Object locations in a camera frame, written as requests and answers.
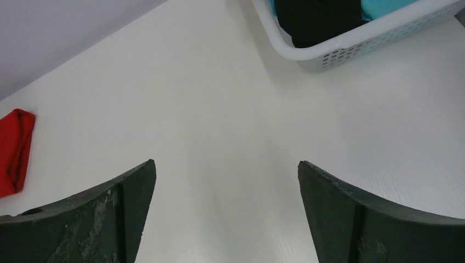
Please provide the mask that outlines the black t shirt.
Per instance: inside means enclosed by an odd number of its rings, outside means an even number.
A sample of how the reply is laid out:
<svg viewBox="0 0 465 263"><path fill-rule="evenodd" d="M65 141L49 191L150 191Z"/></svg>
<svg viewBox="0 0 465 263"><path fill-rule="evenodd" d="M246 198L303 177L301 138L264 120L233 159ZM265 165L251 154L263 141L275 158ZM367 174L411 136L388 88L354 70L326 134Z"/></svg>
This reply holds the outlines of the black t shirt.
<svg viewBox="0 0 465 263"><path fill-rule="evenodd" d="M277 0L280 27L296 48L308 48L368 23L360 1Z"/></svg>

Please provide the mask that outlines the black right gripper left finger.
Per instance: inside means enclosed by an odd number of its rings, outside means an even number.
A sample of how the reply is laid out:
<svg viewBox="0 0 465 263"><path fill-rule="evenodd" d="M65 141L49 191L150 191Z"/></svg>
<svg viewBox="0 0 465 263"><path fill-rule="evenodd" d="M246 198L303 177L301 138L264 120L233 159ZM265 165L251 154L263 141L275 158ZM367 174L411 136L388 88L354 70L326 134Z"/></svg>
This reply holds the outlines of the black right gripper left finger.
<svg viewBox="0 0 465 263"><path fill-rule="evenodd" d="M70 197L1 216L1 262L135 262L155 183L150 159Z"/></svg>

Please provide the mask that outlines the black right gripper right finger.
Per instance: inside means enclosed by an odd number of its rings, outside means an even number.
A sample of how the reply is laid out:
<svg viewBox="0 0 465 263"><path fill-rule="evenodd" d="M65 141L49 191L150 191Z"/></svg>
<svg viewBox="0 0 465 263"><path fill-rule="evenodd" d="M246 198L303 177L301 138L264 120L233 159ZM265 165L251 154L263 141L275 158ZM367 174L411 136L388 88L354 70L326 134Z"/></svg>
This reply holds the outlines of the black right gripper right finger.
<svg viewBox="0 0 465 263"><path fill-rule="evenodd" d="M464 262L464 220L413 209L307 161L298 166L320 262Z"/></svg>

